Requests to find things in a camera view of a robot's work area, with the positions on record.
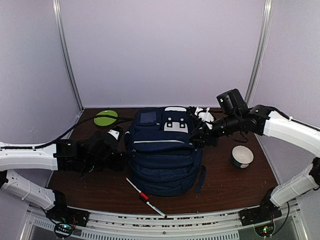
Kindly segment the navy blue backpack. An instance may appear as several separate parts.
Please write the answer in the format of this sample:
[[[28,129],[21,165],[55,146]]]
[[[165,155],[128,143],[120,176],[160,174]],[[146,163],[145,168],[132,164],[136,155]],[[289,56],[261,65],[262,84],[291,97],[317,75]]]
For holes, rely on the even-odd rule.
[[[124,136],[133,184],[155,196],[179,196],[190,189],[200,194],[207,171],[204,148],[191,141],[195,127],[185,107],[138,110]]]

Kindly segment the red capped marker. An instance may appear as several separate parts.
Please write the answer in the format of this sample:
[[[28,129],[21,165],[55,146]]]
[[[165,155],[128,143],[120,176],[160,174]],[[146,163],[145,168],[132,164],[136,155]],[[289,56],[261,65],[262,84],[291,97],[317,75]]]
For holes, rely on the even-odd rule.
[[[128,178],[126,177],[125,178],[126,181],[139,193],[139,196],[142,197],[143,200],[146,200],[148,201],[150,198],[144,193],[142,192],[135,184],[133,184],[133,182]]]

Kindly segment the black capped marker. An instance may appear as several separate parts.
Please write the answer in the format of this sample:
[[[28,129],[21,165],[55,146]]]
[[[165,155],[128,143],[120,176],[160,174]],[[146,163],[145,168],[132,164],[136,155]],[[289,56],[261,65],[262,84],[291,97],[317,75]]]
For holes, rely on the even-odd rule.
[[[147,204],[151,209],[153,209],[157,214],[159,214],[160,216],[162,216],[163,218],[167,218],[168,216],[162,212],[161,210],[159,210],[156,206],[154,206],[152,203],[150,203],[147,199],[145,199],[144,197],[142,197],[141,195],[139,196],[139,198],[145,203]]]

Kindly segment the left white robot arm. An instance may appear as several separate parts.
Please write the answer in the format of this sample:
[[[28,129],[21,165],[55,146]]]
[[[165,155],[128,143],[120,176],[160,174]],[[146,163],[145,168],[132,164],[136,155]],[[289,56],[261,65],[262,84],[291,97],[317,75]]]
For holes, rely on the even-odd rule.
[[[59,139],[42,145],[0,144],[0,187],[47,211],[61,222],[72,218],[65,195],[41,187],[16,173],[16,170],[42,169],[75,172],[81,177],[111,169],[122,171],[125,154],[118,151],[122,136],[118,127],[107,132],[96,131],[89,139]]]

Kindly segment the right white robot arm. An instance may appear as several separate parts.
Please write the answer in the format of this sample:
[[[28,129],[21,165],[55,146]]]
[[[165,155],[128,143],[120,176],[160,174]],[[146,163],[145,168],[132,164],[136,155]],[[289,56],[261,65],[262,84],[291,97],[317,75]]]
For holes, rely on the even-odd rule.
[[[234,133],[253,133],[270,138],[290,150],[312,157],[301,172],[276,186],[256,210],[259,220],[268,220],[286,202],[320,188],[320,129],[286,115],[276,107],[258,104],[248,107],[238,89],[217,96],[222,113],[215,118],[209,108],[190,106],[187,114],[196,123],[191,140],[203,146],[214,146],[220,137]]]

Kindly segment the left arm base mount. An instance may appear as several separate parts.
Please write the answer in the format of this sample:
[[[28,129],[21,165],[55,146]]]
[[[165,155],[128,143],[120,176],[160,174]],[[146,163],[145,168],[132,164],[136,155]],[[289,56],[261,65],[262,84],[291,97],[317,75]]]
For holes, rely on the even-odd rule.
[[[67,207],[44,210],[45,216],[54,224],[53,232],[60,239],[69,238],[76,227],[86,227],[90,213]]]

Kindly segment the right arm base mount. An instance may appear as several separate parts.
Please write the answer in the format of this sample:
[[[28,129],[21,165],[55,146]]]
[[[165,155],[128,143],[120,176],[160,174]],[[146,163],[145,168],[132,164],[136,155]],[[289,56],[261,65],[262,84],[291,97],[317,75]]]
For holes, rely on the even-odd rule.
[[[242,226],[254,226],[255,233],[263,238],[275,232],[275,219],[282,216],[279,207],[257,206],[245,208],[238,212]]]

